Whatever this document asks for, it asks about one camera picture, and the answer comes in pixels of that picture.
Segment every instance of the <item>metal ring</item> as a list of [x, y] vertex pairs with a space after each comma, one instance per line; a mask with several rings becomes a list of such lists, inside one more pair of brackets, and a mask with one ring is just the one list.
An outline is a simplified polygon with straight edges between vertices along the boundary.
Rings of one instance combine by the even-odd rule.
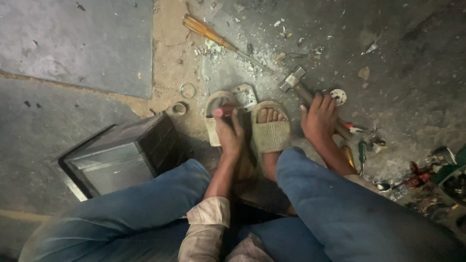
[[[187, 97], [187, 96], [185, 96], [185, 95], [183, 94], [183, 90], [184, 90], [183, 87], [184, 87], [186, 84], [191, 85], [191, 86], [192, 86], [192, 90], [194, 90], [192, 96], [190, 96], [190, 97]], [[184, 98], [187, 98], [187, 99], [193, 98], [194, 95], [196, 94], [196, 87], [195, 87], [191, 82], [184, 82], [184, 83], [182, 83], [182, 84], [179, 86], [179, 93], [180, 93], [181, 96], [184, 97]]]

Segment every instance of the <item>screwdriver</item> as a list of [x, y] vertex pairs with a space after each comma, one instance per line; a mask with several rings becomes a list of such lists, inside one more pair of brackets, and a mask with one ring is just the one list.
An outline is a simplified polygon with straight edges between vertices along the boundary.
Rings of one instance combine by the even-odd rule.
[[359, 162], [361, 162], [361, 170], [359, 171], [359, 175], [364, 175], [364, 164], [366, 163], [366, 152], [367, 152], [367, 143], [366, 141], [361, 141], [357, 144], [357, 148], [359, 150]]
[[246, 55], [245, 53], [239, 51], [238, 48], [236, 48], [234, 45], [232, 45], [227, 40], [225, 40], [225, 38], [217, 34], [212, 28], [210, 28], [205, 23], [197, 20], [192, 15], [185, 14], [185, 16], [183, 17], [183, 25], [189, 28], [191, 31], [194, 31], [198, 33], [199, 35], [211, 41], [214, 41], [215, 43], [217, 43], [218, 46], [225, 47], [226, 49], [229, 49], [237, 53], [239, 56], [251, 61], [253, 64], [260, 66], [260, 68], [262, 68], [263, 70], [267, 72], [273, 72], [273, 70], [261, 64], [259, 61], [256, 61], [253, 58]]

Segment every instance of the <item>beige slipper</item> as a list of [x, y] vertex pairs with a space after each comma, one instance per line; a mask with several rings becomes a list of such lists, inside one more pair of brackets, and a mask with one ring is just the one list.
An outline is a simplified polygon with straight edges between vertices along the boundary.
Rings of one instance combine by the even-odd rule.
[[227, 91], [219, 91], [215, 94], [212, 94], [206, 102], [206, 107], [204, 109], [204, 112], [206, 114], [205, 122], [211, 146], [220, 146], [219, 136], [215, 131], [215, 126], [217, 125], [217, 122], [215, 121], [215, 118], [213, 118], [212, 110], [222, 107], [227, 103], [232, 104], [234, 106], [240, 105], [235, 95]]
[[[273, 108], [285, 118], [283, 121], [257, 123], [257, 115], [261, 109]], [[253, 138], [258, 153], [283, 151], [291, 145], [291, 128], [284, 108], [275, 101], [264, 101], [257, 104], [251, 113]]]

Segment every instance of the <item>bare foot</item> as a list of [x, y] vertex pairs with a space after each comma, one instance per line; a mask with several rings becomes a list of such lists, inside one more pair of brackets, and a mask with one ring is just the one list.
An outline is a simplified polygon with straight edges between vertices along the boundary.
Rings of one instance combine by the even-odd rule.
[[[273, 108], [263, 108], [258, 116], [257, 123], [270, 123], [276, 121], [283, 121], [285, 118], [282, 114], [275, 111]], [[278, 158], [280, 157], [280, 152], [271, 152], [271, 153], [262, 153], [262, 170], [264, 171], [264, 176], [275, 182], [275, 169], [277, 168]]]

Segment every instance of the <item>metal washer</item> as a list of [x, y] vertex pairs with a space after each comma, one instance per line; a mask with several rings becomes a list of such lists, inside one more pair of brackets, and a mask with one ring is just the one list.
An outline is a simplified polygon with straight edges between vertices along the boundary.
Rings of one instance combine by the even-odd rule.
[[337, 106], [344, 104], [345, 101], [346, 101], [346, 93], [345, 93], [345, 91], [343, 91], [341, 89], [332, 90], [330, 92], [330, 95], [333, 98], [335, 98]]

